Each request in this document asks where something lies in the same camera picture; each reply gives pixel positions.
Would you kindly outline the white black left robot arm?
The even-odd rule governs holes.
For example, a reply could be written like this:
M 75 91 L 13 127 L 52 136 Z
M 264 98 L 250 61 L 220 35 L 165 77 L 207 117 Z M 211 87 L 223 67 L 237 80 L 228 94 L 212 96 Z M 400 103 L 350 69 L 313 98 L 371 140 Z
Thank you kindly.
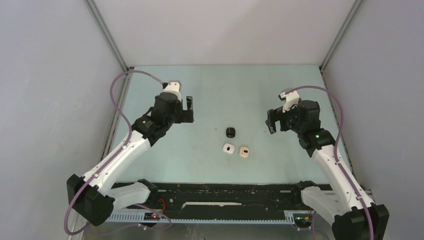
M 71 175 L 66 181 L 70 207 L 89 224 L 103 224 L 115 210 L 136 204 L 153 208 L 158 202 L 157 187 L 145 179 L 115 187 L 119 176 L 141 154 L 153 147 L 173 124 L 193 123 L 192 96 L 187 108 L 177 94 L 162 92 L 148 111 L 130 127 L 126 138 L 105 159 L 83 176 Z

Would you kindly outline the white charging case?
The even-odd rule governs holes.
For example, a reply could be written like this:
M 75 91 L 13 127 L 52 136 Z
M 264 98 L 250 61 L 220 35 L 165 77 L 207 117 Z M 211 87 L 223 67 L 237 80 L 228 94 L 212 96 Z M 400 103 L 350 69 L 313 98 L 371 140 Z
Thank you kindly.
M 225 143 L 224 145 L 223 145 L 223 148 L 222 148 L 222 150 L 225 152 L 225 153 L 227 153 L 227 154 L 233 154 L 234 152 L 235 152 L 235 146 L 234 145 L 232 145 L 232 144 L 230 144 L 230 143 Z

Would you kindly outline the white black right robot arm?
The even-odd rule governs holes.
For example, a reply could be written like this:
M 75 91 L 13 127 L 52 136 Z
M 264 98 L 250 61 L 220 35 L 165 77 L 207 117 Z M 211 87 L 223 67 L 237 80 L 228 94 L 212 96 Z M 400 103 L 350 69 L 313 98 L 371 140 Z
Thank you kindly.
M 332 134 L 321 127 L 320 111 L 319 103 L 311 100 L 267 111 L 269 132 L 276 133 L 279 122 L 282 132 L 296 133 L 300 146 L 324 173 L 336 196 L 332 199 L 312 181 L 301 181 L 290 196 L 291 204 L 297 209 L 312 208 L 331 226 L 337 240 L 382 240 L 389 211 L 385 205 L 377 205 L 348 171 Z

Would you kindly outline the pink charging case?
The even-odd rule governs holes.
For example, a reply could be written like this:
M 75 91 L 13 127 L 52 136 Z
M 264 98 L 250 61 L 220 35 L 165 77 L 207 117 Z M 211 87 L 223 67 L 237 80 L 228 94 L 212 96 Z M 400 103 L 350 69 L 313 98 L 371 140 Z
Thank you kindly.
M 249 154 L 250 154 L 250 149 L 247 146 L 242 146 L 239 149 L 239 156 L 241 158 L 248 158 L 249 157 Z

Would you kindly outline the black gold-trimmed charging case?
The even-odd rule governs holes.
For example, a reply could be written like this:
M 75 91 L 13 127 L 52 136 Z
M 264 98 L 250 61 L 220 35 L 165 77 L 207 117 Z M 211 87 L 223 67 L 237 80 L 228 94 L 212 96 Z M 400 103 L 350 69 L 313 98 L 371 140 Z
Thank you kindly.
M 225 135 L 227 138 L 234 138 L 236 136 L 236 130 L 234 127 L 228 127 L 225 131 Z

